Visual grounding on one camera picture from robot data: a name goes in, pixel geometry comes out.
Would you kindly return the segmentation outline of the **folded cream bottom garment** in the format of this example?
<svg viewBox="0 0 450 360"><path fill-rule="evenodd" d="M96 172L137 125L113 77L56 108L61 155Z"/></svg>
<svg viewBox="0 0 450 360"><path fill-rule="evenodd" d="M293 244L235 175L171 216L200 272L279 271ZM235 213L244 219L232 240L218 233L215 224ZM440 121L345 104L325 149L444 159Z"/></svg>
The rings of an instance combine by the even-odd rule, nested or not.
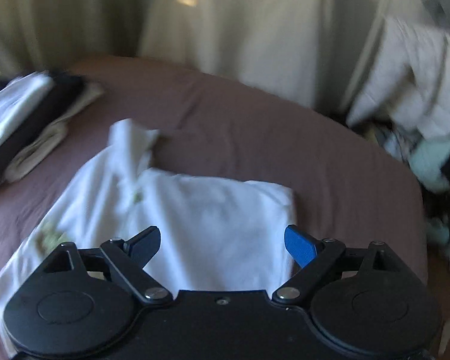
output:
<svg viewBox="0 0 450 360"><path fill-rule="evenodd" d="M86 83L76 101L59 118L49 124L32 144L22 149L7 166L2 180L14 183L23 179L62 143L68 133L69 121L104 94L101 85Z"/></svg>

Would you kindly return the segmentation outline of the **hanging white quilted jacket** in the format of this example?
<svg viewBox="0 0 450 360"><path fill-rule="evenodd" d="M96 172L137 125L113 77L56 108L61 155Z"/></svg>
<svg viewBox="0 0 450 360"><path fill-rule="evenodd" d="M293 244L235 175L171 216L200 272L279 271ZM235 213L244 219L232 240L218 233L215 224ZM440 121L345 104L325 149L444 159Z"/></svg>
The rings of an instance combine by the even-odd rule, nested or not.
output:
<svg viewBox="0 0 450 360"><path fill-rule="evenodd" d="M346 123L384 117L427 139L450 136L450 32L385 21L376 57Z"/></svg>

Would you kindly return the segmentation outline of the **mauve bed sheet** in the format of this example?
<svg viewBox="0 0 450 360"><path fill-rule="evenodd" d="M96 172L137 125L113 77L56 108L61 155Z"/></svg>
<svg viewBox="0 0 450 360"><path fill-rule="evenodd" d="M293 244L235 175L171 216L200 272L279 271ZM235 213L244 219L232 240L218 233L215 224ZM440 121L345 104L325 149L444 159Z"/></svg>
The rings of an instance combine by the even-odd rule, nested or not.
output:
<svg viewBox="0 0 450 360"><path fill-rule="evenodd" d="M379 147L296 103L238 82L141 58L84 60L74 72L105 96L24 180L0 188L0 269L78 169L130 117L162 131L161 170L262 180L292 189L300 230L333 237L337 261L296 307L260 296L217 305L186 292L142 313L126 359L408 359L428 347L422 199L411 172Z"/></svg>

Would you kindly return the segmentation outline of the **white clothes rack pole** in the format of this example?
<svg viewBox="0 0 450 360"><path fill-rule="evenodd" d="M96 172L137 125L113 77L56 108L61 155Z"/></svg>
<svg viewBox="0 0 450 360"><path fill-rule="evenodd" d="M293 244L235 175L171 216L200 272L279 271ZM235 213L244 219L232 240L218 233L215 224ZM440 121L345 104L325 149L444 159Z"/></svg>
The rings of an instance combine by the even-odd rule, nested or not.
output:
<svg viewBox="0 0 450 360"><path fill-rule="evenodd" d="M379 0L375 10L373 21L364 41L363 48L359 54L358 61L353 69L348 86L340 100L340 111L345 111L353 100L353 96L359 88L360 81L371 60L372 52L378 41L385 14L388 12L391 0Z"/></svg>

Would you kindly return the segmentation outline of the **white waffle pajama top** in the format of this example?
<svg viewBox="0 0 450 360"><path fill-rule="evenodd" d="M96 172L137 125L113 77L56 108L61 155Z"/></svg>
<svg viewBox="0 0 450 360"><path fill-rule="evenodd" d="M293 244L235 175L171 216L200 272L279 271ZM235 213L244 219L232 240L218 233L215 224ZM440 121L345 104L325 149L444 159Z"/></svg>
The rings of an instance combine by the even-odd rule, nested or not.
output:
<svg viewBox="0 0 450 360"><path fill-rule="evenodd" d="M160 250L145 270L179 290L274 292L292 274L284 231L296 221L291 189L279 184L174 174L152 165L159 133L130 119L110 127L87 161L0 271L0 340L6 303L61 242L80 249L130 239L155 226Z"/></svg>

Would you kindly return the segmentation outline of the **beige curtain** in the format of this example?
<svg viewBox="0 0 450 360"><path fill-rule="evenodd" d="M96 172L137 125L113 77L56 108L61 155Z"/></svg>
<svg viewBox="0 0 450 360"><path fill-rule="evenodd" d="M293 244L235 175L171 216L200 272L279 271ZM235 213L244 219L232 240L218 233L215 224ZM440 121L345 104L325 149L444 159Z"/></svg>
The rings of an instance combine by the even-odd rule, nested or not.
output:
<svg viewBox="0 0 450 360"><path fill-rule="evenodd" d="M0 73L140 56L335 107L379 0L0 0Z"/></svg>

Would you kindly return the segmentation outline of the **folded dark grey garment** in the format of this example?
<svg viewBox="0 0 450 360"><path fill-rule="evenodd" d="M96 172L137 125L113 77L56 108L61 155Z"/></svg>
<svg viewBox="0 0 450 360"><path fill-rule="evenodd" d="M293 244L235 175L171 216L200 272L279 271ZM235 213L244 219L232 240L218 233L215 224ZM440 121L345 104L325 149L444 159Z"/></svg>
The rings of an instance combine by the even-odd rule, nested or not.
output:
<svg viewBox="0 0 450 360"><path fill-rule="evenodd" d="M54 86L31 115L0 146L0 182L13 158L43 132L55 119L62 116L85 89L86 81L81 76L65 72L47 73Z"/></svg>

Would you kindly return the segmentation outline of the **folded white top garment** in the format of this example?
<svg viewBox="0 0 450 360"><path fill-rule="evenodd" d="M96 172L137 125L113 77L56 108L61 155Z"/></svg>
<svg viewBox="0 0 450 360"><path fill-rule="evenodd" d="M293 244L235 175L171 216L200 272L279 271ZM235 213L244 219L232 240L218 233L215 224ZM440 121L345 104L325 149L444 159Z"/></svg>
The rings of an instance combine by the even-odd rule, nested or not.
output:
<svg viewBox="0 0 450 360"><path fill-rule="evenodd" d="M12 80L0 91L0 146L38 107L54 86L43 72Z"/></svg>

